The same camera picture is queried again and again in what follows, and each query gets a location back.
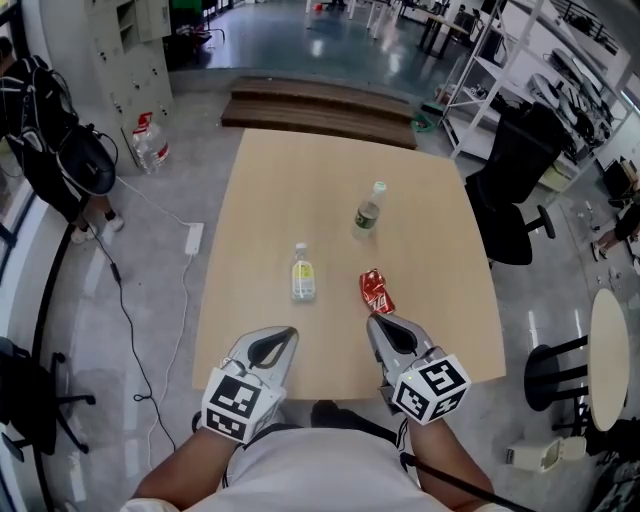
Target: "red can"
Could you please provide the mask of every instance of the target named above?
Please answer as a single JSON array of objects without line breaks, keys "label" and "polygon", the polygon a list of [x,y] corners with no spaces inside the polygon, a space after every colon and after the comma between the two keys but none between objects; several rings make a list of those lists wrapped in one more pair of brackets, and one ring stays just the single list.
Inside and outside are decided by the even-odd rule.
[{"label": "red can", "polygon": [[396,307],[385,290],[386,281],[377,268],[360,275],[362,298],[374,313],[393,313]]}]

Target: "wooden step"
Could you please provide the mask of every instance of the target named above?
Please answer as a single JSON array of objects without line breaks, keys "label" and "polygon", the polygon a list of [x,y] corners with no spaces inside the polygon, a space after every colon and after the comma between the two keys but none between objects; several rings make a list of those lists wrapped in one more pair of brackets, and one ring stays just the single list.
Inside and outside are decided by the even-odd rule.
[{"label": "wooden step", "polygon": [[406,101],[383,94],[285,78],[240,77],[231,87],[231,97],[333,105],[351,112],[375,113],[379,117],[407,123],[411,122],[414,114]]},{"label": "wooden step", "polygon": [[222,126],[317,133],[416,148],[407,122],[380,119],[375,115],[316,103],[232,99],[220,121]]}]

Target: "round white table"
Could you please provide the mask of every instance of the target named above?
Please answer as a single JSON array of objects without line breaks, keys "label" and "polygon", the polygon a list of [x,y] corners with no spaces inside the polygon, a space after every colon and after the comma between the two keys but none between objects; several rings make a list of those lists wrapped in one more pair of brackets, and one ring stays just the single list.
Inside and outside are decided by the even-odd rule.
[{"label": "round white table", "polygon": [[[560,370],[558,355],[587,346],[587,364]],[[618,420],[629,386],[629,334],[620,304],[602,289],[591,309],[589,335],[531,352],[525,368],[525,395],[532,409],[543,411],[557,400],[588,396],[591,417],[598,430],[607,431]],[[561,382],[587,377],[588,386],[558,391]]]}]

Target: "concrete floor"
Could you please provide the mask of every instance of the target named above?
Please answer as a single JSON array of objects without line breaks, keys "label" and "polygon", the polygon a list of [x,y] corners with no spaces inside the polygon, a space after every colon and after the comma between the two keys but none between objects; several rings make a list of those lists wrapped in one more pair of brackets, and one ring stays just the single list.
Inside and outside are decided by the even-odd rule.
[{"label": "concrete floor", "polygon": [[[374,40],[366,29],[370,12],[312,12],[306,28],[304,0],[274,0],[234,8],[211,21],[212,39],[202,48],[199,63],[183,69],[275,70],[322,75],[362,84],[383,85],[422,98],[432,98],[446,80],[455,60],[467,50],[452,42],[445,58],[437,60],[416,46],[423,26],[389,18]],[[435,48],[444,37],[439,36]]]},{"label": "concrete floor", "polygon": [[[189,293],[185,334],[161,406],[165,425],[178,444],[190,435],[191,417],[199,408],[201,393],[191,388],[191,369],[200,300],[218,213],[242,135],[242,129],[218,126],[227,100],[227,96],[211,93],[176,97],[175,115],[168,127],[171,155],[167,165],[156,177],[129,178],[181,219],[205,222],[201,252],[185,278]],[[418,140],[422,151],[450,151],[442,133],[420,134]],[[482,165],[465,157],[456,163],[463,176]],[[536,194],[545,199],[541,191]],[[588,217],[580,216],[587,213],[585,200],[594,206],[596,223],[612,215],[595,169],[550,206],[557,238],[532,233],[532,265],[494,266],[507,376],[474,386],[463,410],[448,420],[499,494],[548,512],[584,510],[598,470],[594,459],[563,463],[540,476],[504,464],[509,443],[523,436],[550,437],[551,424],[567,406],[558,404],[543,413],[529,409],[522,385],[524,364],[537,344],[556,345],[587,332],[591,300],[597,289],[609,286],[611,265],[623,274],[613,285],[632,335],[632,368],[640,362],[639,279],[623,246],[613,250],[607,262],[593,261],[589,249],[593,234]],[[103,237],[123,276],[124,303],[135,325],[138,354],[154,394],[160,396],[182,318],[180,278],[188,261],[183,252],[187,230],[121,184],[115,187],[113,202],[127,225],[115,236],[105,233]],[[531,206],[528,202],[524,211],[529,212]],[[69,411],[72,428],[91,452],[81,455],[60,435],[55,455],[44,457],[54,499],[59,504],[69,500],[81,512],[117,510],[149,470],[147,432],[154,422],[154,410],[149,402],[132,399],[146,388],[131,355],[118,289],[94,243],[70,247],[63,262],[47,319],[43,361],[53,350],[69,356],[59,392],[91,392],[98,401],[94,407],[79,404]],[[640,414],[639,389],[634,373],[625,417]],[[346,405],[389,428],[397,428],[400,422],[399,417],[389,416],[381,400]],[[305,425],[310,407],[311,403],[289,402],[285,410],[292,420]],[[171,449],[159,428],[151,443],[155,466]]]}]

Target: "clear bottle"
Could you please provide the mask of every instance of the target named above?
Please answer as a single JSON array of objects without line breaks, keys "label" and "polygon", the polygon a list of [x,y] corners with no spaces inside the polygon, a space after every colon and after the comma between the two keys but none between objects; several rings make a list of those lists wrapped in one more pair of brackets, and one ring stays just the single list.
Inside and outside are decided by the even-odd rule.
[{"label": "clear bottle", "polygon": [[296,259],[291,269],[291,298],[294,302],[313,300],[316,281],[313,266],[307,260],[307,244],[296,244]]},{"label": "clear bottle", "polygon": [[376,181],[371,196],[360,203],[352,229],[354,238],[361,240],[371,235],[380,216],[386,191],[387,186],[382,181]]},{"label": "clear bottle", "polygon": [[169,156],[169,143],[160,126],[151,120],[152,115],[151,112],[141,114],[138,127],[133,130],[133,147],[147,174],[157,172]]}]

